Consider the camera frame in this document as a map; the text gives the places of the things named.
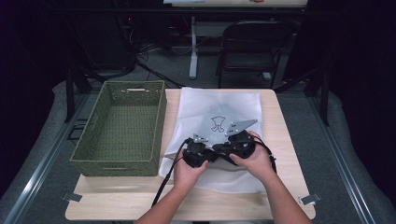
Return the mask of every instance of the wooden table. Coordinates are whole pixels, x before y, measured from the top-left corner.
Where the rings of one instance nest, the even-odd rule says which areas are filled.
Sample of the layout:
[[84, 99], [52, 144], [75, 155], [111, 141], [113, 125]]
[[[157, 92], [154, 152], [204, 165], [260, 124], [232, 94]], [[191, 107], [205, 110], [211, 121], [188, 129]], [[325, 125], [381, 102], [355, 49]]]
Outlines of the wooden table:
[[205, 0], [203, 3], [173, 3], [173, 7], [306, 7], [308, 0]]
[[[296, 201], [309, 195], [289, 131], [276, 95], [272, 90], [216, 90], [259, 92], [262, 102], [263, 141], [276, 156], [277, 173]], [[166, 90], [161, 158], [175, 129], [180, 90]], [[85, 177], [80, 176], [75, 193], [80, 202], [71, 201], [65, 216], [70, 220], [136, 220], [151, 207], [163, 179], [155, 177]], [[171, 188], [170, 180], [163, 190]], [[310, 218], [313, 205], [300, 204]], [[272, 219], [266, 193], [227, 194], [193, 189], [177, 210], [174, 220], [258, 220]]]

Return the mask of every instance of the printed logo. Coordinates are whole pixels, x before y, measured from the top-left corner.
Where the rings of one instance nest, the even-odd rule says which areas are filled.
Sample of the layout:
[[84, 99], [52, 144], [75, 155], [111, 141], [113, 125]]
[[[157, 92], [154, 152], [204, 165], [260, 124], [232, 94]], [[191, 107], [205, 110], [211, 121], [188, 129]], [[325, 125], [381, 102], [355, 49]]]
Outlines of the printed logo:
[[223, 116], [215, 116], [213, 118], [211, 118], [213, 120], [213, 122], [215, 122], [215, 127], [211, 128], [211, 130], [213, 132], [217, 132], [219, 131], [219, 133], [222, 133], [225, 131], [225, 129], [223, 127], [221, 127], [222, 122], [226, 119]]

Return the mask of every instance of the black chair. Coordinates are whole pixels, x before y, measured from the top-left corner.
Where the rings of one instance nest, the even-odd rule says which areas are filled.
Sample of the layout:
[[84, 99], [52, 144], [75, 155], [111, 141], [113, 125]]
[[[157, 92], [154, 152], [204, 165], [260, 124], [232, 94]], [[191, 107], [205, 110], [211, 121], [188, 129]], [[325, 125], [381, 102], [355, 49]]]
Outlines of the black chair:
[[270, 73], [274, 86], [282, 48], [295, 26], [285, 21], [239, 21], [223, 33], [216, 75], [221, 88], [222, 71]]

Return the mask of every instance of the green basket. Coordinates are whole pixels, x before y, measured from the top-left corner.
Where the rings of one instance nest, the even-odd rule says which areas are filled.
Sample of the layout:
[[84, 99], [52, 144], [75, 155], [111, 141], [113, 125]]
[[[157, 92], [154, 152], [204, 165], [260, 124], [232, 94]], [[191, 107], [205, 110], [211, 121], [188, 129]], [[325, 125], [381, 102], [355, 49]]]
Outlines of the green basket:
[[163, 138], [163, 81], [106, 81], [71, 163], [85, 176], [155, 176]]

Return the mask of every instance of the white cloth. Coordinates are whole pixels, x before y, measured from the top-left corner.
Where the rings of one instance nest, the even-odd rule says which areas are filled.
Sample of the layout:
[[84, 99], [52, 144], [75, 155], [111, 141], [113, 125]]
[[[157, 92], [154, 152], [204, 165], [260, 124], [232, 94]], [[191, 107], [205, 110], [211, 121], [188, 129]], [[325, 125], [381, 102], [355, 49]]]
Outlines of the white cloth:
[[[208, 138], [208, 142], [205, 142], [208, 148], [224, 143], [228, 141], [225, 132], [231, 122], [249, 119], [257, 119], [258, 122], [247, 130], [262, 136], [262, 106], [258, 92], [218, 92], [183, 88], [174, 135], [165, 156], [175, 154], [183, 141], [192, 138], [194, 133]], [[163, 158], [160, 176], [167, 175], [172, 162], [172, 159]], [[223, 159], [210, 162], [195, 187], [225, 193], [265, 191], [262, 183], [247, 170]]]

